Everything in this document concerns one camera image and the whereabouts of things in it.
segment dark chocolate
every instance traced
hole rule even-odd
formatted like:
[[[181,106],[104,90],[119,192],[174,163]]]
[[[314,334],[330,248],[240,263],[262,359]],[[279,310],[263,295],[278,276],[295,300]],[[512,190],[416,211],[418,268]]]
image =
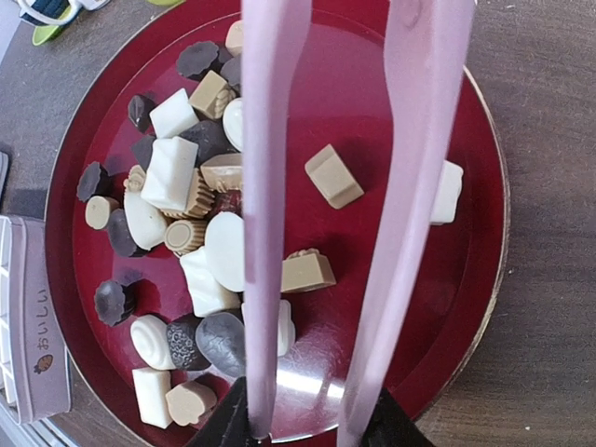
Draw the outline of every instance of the dark chocolate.
[[[241,95],[242,55],[239,54],[235,58],[226,62],[220,71],[220,76],[227,81],[230,87],[233,88],[238,95]]]
[[[134,243],[124,210],[115,210],[110,214],[107,230],[110,245],[119,256],[138,258],[147,254],[148,251]]]
[[[198,150],[196,151],[196,168],[200,167],[210,158],[235,152],[230,149],[230,143],[225,137],[222,124],[215,121],[203,120],[192,126],[189,130],[181,133],[180,138],[198,145]]]
[[[114,327],[134,312],[137,302],[130,291],[115,281],[105,281],[95,291],[95,311],[100,321]]]
[[[181,76],[200,82],[213,70],[218,72],[220,49],[213,42],[198,42],[185,49],[176,61],[176,69]]]
[[[196,345],[196,328],[202,321],[188,314],[172,321],[166,329],[169,352],[174,366],[182,371],[203,371],[211,366]]]
[[[130,147],[132,154],[134,154],[134,157],[137,159],[137,163],[139,163],[139,166],[141,166],[142,170],[145,172],[149,168],[149,163],[151,163],[153,142],[155,140],[155,135],[145,135]]]
[[[134,95],[129,102],[129,119],[134,127],[145,133],[151,126],[149,113],[156,108],[156,104],[143,95]]]
[[[196,345],[222,373],[234,378],[246,373],[244,322],[239,309],[203,318],[196,328]]]
[[[87,202],[93,196],[109,196],[112,192],[112,179],[107,170],[97,161],[85,168],[76,187],[76,196]]]

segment white chocolate cube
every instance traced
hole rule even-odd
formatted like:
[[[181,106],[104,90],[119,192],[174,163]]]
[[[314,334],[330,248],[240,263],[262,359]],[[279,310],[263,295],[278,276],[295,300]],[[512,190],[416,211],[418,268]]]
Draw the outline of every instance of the white chocolate cube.
[[[450,224],[455,220],[457,200],[462,192],[463,176],[464,170],[461,167],[450,161],[443,161],[439,189],[435,195],[435,204],[430,218],[431,224]]]
[[[157,138],[172,138],[198,123],[184,88],[171,95],[149,114]]]
[[[132,370],[132,380],[141,420],[151,426],[168,428],[172,422],[166,401],[166,394],[171,390],[169,372],[141,368]]]
[[[238,296],[224,288],[207,266],[205,247],[185,254],[180,265],[186,276],[186,285],[193,301],[193,312],[199,318],[225,309],[238,309]]]
[[[160,210],[186,210],[198,146],[180,137],[157,139],[141,197]]]

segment red tray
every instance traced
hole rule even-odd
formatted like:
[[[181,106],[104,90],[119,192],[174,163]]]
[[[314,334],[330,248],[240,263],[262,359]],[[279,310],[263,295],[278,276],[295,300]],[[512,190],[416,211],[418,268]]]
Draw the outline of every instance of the red tray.
[[[295,294],[298,340],[280,362],[274,437],[296,440],[331,430],[349,365],[362,296],[386,190],[391,114],[382,65],[386,0],[316,1],[313,28],[291,95],[286,252],[317,247],[338,284]],[[100,74],[64,138],[47,202],[47,270],[56,313],[73,360],[107,409],[141,438],[183,445],[194,429],[143,424],[130,370],[144,366],[129,339],[130,320],[108,328],[95,315],[93,294],[109,278],[140,279],[135,315],[166,320],[192,310],[178,260],[164,247],[123,259],[107,235],[88,228],[75,190],[85,166],[100,161],[116,183],[134,164],[141,138],[127,119],[132,95],[158,102],[196,83],[175,62],[201,40],[223,42],[239,2],[186,2],[150,23]],[[333,210],[304,171],[328,142],[360,181],[365,196]],[[491,118],[469,74],[464,80],[449,160],[465,170],[455,222],[433,227],[403,334],[386,379],[389,391],[416,417],[463,368],[480,340],[501,278],[508,236],[508,186]],[[116,191],[121,198],[122,188]],[[186,376],[173,374],[174,382]],[[224,379],[199,380],[220,397]],[[330,445],[333,434],[302,445]]]

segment pink tongs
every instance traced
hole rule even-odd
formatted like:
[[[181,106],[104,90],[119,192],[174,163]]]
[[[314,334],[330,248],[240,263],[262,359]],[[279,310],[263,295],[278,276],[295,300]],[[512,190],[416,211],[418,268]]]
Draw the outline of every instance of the pink tongs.
[[[389,6],[393,157],[339,414],[341,447],[359,444],[400,336],[453,127],[474,6],[473,0]],[[247,383],[252,434],[261,439],[276,395],[288,105],[312,0],[243,0],[242,13]]]

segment brown table surface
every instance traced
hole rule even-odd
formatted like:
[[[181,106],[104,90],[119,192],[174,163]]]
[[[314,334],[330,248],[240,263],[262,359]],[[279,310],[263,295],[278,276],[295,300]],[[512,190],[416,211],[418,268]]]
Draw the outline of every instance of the brown table surface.
[[[103,65],[160,9],[114,1],[57,41],[22,25],[0,67],[3,210],[43,216],[61,136]],[[468,66],[507,155],[512,228],[476,354],[419,421],[439,446],[596,444],[596,3],[480,0]],[[54,417],[87,446],[135,445],[74,374]]]

